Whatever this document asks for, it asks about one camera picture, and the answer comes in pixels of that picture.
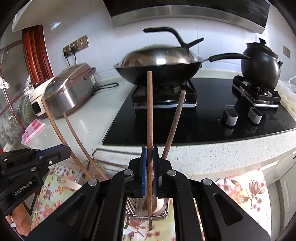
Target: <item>white cabinet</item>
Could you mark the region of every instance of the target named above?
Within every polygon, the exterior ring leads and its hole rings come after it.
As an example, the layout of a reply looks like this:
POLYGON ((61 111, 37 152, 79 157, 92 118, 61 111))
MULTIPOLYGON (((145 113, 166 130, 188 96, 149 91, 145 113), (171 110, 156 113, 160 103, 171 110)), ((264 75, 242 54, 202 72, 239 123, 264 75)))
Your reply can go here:
POLYGON ((285 227, 296 210, 296 164, 279 181, 283 193, 285 227))
POLYGON ((296 148, 273 158, 272 162, 276 163, 276 165, 269 164, 268 166, 270 167, 263 170, 267 185, 270 185, 283 177, 296 163, 296 148))
POLYGON ((46 18, 62 9, 70 0, 30 0, 15 15, 12 22, 12 31, 43 24, 46 18))

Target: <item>stove burner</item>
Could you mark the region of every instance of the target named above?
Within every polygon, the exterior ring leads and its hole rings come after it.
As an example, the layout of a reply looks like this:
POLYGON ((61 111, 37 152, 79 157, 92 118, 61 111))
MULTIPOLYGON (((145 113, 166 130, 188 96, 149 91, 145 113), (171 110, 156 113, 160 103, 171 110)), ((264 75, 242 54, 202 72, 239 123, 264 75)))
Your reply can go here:
MULTIPOLYGON (((186 97, 183 104, 184 108, 196 107, 197 94, 190 80, 183 85, 165 89, 153 89, 153 108, 176 108, 178 105, 181 90, 186 90, 186 97)), ((146 109, 147 92, 145 86, 137 86, 131 95, 135 110, 146 109)))
POLYGON ((165 89, 154 88, 153 91, 155 91, 158 94, 169 94, 169 93, 175 94, 175 93, 181 92, 181 86, 177 85, 176 87, 165 88, 165 89))
POLYGON ((262 90, 260 87, 252 85, 250 82, 247 83, 247 87, 252 89, 257 95, 269 95, 268 91, 262 90))
POLYGON ((255 107, 279 107, 281 97, 277 91, 265 91, 247 82, 246 78, 238 75, 233 78, 232 86, 255 107))

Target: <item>pink napkin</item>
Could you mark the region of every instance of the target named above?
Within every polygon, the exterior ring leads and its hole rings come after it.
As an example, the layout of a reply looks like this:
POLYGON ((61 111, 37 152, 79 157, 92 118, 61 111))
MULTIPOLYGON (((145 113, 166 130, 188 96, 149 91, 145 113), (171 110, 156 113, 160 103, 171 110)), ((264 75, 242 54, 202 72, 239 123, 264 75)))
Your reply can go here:
POLYGON ((28 142, 40 131, 45 124, 38 119, 35 119, 27 127, 24 134, 22 134, 22 144, 27 145, 28 142))

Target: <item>blue gripper pad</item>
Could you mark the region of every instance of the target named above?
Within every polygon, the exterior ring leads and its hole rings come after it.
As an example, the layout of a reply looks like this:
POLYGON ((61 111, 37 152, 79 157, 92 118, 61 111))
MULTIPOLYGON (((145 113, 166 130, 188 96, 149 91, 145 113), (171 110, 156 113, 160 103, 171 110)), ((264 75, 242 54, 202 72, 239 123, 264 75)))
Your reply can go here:
POLYGON ((159 161, 159 156, 158 156, 158 148, 154 147, 152 150, 152 159, 153 159, 153 174, 154 174, 154 190, 155 190, 155 196, 158 196, 158 175, 160 173, 157 173, 157 168, 156 168, 156 162, 159 161))
POLYGON ((147 173, 147 147, 145 147, 143 158, 142 193, 146 195, 146 173, 147 173))

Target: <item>gas stove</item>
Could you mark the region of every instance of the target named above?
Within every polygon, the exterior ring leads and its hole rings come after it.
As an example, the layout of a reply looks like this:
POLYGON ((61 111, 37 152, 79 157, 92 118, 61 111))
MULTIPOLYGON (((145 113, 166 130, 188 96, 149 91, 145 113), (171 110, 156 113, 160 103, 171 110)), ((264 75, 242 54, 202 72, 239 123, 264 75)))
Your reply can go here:
POLYGON ((277 91, 262 90, 252 85, 245 77, 239 75, 233 78, 232 86, 255 107, 279 107, 281 97, 277 91))
MULTIPOLYGON (((252 92, 250 94, 252 97, 243 92, 252 100, 249 101, 234 85, 238 86, 238 88, 241 86, 242 89, 245 86, 246 89, 250 88, 253 92, 254 86, 247 86, 247 83, 239 81, 239 78, 235 77, 235 81, 234 79, 192 78, 187 82, 188 88, 190 87, 193 92, 196 91, 196 93, 192 94, 193 96, 196 95, 196 102, 193 99, 192 104, 196 105, 197 103, 197 106, 182 109, 173 145, 237 141, 296 129, 296 122, 286 109, 279 104, 280 97, 276 96, 276 92, 271 93, 275 95, 275 99, 271 98, 269 93, 268 96, 265 96, 260 91, 256 92, 260 102, 256 101, 256 98, 252 96, 252 92), (263 104, 263 106, 256 106, 256 109, 262 114, 259 124, 253 123, 249 118, 250 109, 254 108, 253 104, 263 104), (266 104, 277 105, 278 107, 270 108, 266 104), (231 108, 238 114, 235 126, 228 126, 224 123, 223 114, 225 108, 231 108)), ((179 89, 171 89, 166 94, 154 93, 154 100, 166 100, 161 98, 174 95, 176 95, 174 99, 177 100, 179 91, 179 89)), ((145 102, 146 98, 141 95, 137 96, 138 93, 140 93, 139 87, 135 86, 111 124, 103 140, 103 145, 143 146, 146 144, 147 113, 145 110, 135 110, 134 103, 137 103, 137 101, 133 102, 137 98, 142 98, 140 100, 145 102)), ((153 109, 154 145, 165 145, 175 111, 174 108, 153 109)))
MULTIPOLYGON (((195 108, 197 105, 196 90, 190 80, 182 85, 166 89, 153 89, 153 108, 168 109, 176 108, 182 90, 186 90, 183 108, 195 108)), ((147 92, 145 86, 137 86, 131 95, 133 107, 135 110, 147 108, 147 92)))

